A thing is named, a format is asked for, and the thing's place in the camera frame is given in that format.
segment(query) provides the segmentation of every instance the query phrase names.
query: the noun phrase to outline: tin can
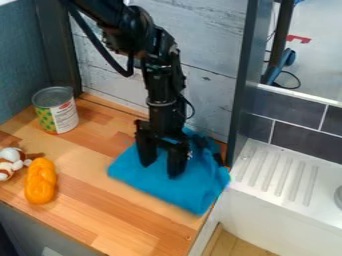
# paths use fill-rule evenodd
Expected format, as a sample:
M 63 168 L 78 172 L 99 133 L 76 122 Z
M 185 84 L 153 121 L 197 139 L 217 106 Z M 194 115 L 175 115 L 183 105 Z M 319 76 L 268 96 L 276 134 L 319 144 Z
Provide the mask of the tin can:
M 32 104 L 40 125 L 48 133 L 66 133 L 79 122 L 73 89 L 70 86 L 42 89 L 33 95 Z

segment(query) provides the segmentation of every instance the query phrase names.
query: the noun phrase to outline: blue cloth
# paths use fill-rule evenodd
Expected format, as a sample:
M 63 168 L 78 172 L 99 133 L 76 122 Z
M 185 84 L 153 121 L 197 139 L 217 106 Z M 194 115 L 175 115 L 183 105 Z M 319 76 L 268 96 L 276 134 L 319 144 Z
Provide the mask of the blue cloth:
M 190 142 L 192 158 L 184 173 L 169 179 L 166 171 L 167 152 L 158 149 L 158 158 L 144 168 L 139 161 L 136 145 L 121 154 L 108 168 L 108 176 L 196 215 L 202 215 L 217 199 L 230 178 L 227 169 L 213 159 L 217 145 L 210 141 L 210 149 L 199 150 Z

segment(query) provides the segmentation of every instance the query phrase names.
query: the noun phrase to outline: wooden plank wall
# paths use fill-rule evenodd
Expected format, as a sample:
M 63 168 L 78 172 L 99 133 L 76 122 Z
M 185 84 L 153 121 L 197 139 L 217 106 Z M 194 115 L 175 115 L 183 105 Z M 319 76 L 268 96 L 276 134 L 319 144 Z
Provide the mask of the wooden plank wall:
M 186 96 L 196 115 L 188 124 L 226 142 L 247 0 L 132 0 L 177 40 L 187 76 Z M 96 24 L 89 24 L 100 36 Z M 147 111 L 141 73 L 119 76 L 72 20 L 84 91 Z M 122 63 L 125 58 L 119 57 Z

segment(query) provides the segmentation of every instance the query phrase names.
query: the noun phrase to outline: white toy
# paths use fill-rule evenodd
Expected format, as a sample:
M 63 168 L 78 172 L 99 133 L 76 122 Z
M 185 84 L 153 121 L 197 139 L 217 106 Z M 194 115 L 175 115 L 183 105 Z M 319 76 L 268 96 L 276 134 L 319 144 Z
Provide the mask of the white toy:
M 8 147 L 0 150 L 0 181 L 9 180 L 16 171 L 28 167 L 41 154 L 26 155 L 22 149 Z

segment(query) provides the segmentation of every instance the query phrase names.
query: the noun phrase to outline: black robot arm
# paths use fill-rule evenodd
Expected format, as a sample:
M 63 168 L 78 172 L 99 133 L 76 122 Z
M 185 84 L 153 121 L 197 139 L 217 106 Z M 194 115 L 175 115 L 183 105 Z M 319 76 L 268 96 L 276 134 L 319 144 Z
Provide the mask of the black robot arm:
M 134 58 L 140 59 L 149 107 L 149 121 L 136 121 L 140 162 L 145 167 L 150 165 L 157 157 L 156 147 L 164 147 L 169 152 L 169 176 L 175 177 L 182 173 L 189 151 L 188 138 L 182 131 L 187 119 L 186 105 L 192 108 L 191 116 L 194 108 L 182 94 L 185 76 L 174 38 L 165 29 L 156 26 L 143 8 L 126 6 L 122 0 L 59 1 L 119 74 L 131 76 L 134 72 Z M 127 69 L 108 53 L 79 11 L 97 22 L 108 49 L 128 56 Z

